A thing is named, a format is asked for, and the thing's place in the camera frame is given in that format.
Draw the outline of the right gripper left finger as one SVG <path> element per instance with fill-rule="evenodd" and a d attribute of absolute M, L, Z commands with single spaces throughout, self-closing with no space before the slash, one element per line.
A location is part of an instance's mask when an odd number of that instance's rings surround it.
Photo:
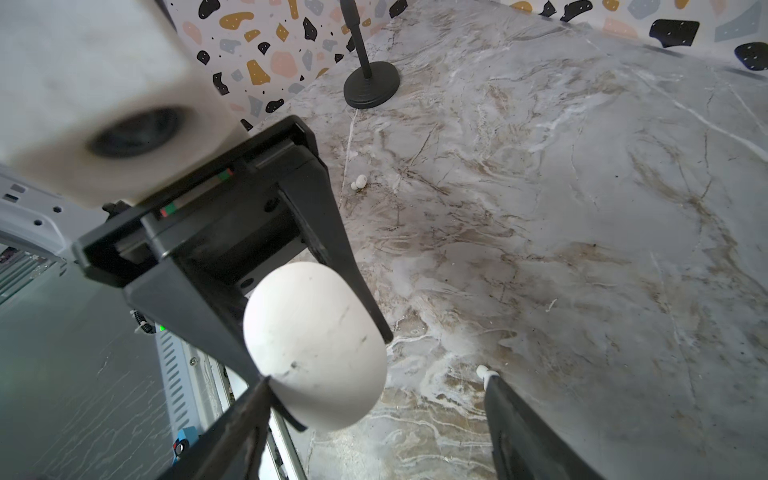
<path fill-rule="evenodd" d="M 257 479 L 273 404 L 269 376 L 248 387 L 187 454 L 163 472 L 166 480 Z"/>

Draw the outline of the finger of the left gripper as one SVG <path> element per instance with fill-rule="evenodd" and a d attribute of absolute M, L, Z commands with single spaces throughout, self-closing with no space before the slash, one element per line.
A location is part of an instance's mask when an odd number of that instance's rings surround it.
<path fill-rule="evenodd" d="M 288 261 L 287 257 L 123 260 L 123 291 L 131 306 L 255 385 L 265 375 L 245 346 L 246 294 Z"/>
<path fill-rule="evenodd" d="M 306 248 L 321 264 L 338 273 L 357 295 L 386 344 L 393 332 L 355 261 L 327 168 L 312 158 L 278 182 Z"/>

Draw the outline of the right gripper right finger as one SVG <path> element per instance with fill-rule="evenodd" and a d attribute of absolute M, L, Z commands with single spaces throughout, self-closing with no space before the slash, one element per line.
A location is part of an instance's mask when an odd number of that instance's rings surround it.
<path fill-rule="evenodd" d="M 543 419 L 496 374 L 484 380 L 484 406 L 499 479 L 600 479 Z"/>

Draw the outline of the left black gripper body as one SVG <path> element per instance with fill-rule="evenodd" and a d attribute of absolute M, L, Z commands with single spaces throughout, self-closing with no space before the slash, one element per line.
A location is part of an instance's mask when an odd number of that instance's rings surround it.
<path fill-rule="evenodd" d="M 306 123 L 286 117 L 82 236 L 76 261 L 117 288 L 166 258 L 226 285 L 254 283 L 270 260 L 302 249 L 280 184 L 317 154 Z"/>

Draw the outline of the white charging case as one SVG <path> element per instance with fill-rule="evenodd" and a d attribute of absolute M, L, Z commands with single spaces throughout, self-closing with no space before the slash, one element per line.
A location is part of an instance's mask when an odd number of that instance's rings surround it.
<path fill-rule="evenodd" d="M 243 335 L 289 414 L 320 431 L 364 418 L 387 378 L 384 339 L 347 282 L 319 263 L 295 262 L 252 291 Z"/>

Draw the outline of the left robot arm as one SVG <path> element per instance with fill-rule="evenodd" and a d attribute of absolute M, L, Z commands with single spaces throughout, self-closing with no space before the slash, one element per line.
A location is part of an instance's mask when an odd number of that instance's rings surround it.
<path fill-rule="evenodd" d="M 244 382 L 299 429 L 383 393 L 393 334 L 352 253 L 315 136 L 289 116 L 133 207 L 86 210 L 1 178 L 1 240 L 69 261 Z"/>

